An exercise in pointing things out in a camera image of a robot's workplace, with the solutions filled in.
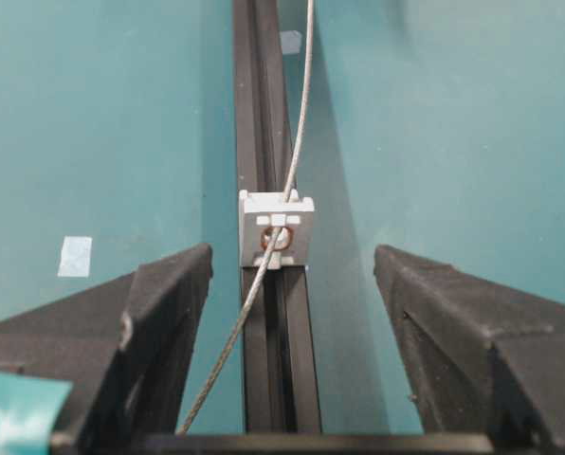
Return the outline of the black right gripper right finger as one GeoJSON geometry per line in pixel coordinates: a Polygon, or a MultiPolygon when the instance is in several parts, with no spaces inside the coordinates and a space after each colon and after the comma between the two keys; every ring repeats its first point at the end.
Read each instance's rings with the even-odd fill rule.
{"type": "Polygon", "coordinates": [[[427,432],[565,454],[565,304],[393,246],[374,276],[427,432]]]}

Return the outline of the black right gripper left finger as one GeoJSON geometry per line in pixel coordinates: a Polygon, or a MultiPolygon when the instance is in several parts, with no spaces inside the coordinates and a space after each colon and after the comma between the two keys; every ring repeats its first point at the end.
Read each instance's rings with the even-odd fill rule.
{"type": "Polygon", "coordinates": [[[211,260],[193,246],[0,321],[0,373],[73,385],[47,454],[174,432],[211,260]]]}

